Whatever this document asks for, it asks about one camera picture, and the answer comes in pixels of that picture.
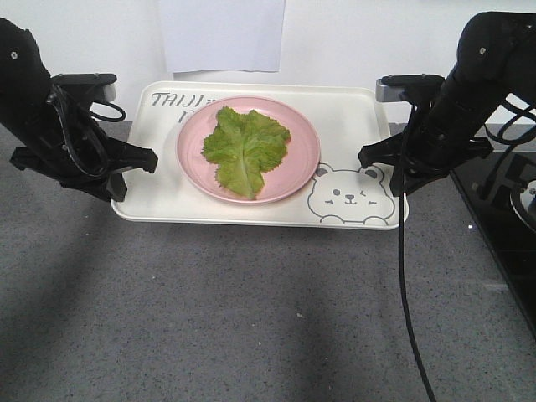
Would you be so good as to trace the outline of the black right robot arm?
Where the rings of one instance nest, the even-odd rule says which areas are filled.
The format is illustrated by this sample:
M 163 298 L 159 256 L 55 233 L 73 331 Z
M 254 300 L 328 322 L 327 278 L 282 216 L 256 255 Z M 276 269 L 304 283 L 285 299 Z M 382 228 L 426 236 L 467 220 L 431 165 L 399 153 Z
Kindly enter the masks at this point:
M 358 160 L 364 168 L 392 166 L 392 194 L 411 194 L 491 152 L 491 143 L 477 132 L 498 107 L 507 106 L 509 95 L 535 106 L 535 16 L 479 13 L 462 30 L 447 77 L 386 75 L 377 80 L 378 101 L 406 101 L 412 111 L 400 134 L 362 147 Z

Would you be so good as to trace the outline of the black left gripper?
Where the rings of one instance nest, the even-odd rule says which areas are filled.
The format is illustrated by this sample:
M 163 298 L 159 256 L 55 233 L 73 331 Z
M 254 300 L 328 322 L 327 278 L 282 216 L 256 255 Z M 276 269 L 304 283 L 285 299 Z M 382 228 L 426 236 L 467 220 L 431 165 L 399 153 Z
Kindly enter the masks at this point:
M 122 202 L 127 186 L 122 172 L 142 169 L 155 173 L 157 154 L 150 148 L 137 147 L 115 138 L 69 148 L 63 137 L 51 140 L 39 135 L 19 133 L 23 144 L 17 147 L 10 163 L 20 170 L 27 168 L 56 180 L 63 188 L 79 190 L 102 201 Z

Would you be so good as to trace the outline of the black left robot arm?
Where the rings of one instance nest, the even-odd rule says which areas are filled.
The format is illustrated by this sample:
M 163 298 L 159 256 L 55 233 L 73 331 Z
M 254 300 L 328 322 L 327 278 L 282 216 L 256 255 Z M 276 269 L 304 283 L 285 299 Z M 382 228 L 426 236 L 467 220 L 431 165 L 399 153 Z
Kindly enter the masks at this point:
M 113 104 L 116 76 L 109 73 L 52 76 L 27 29 L 1 21 L 1 124 L 23 143 L 10 162 L 57 181 L 63 188 L 103 201 L 121 202 L 127 186 L 122 174 L 134 169 L 154 173 L 157 155 L 150 148 L 108 136 L 106 119 L 94 104 L 119 112 Z

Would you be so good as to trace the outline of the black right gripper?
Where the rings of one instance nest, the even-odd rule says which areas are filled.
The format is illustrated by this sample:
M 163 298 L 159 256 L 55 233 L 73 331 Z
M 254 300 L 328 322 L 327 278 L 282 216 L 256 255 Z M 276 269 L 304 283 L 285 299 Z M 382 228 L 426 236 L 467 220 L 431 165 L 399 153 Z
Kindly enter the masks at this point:
M 375 163 L 394 167 L 389 189 L 395 197 L 410 195 L 453 168 L 484 158 L 492 151 L 485 137 L 469 131 L 423 131 L 409 136 L 399 133 L 380 142 L 363 146 L 358 153 L 362 168 Z

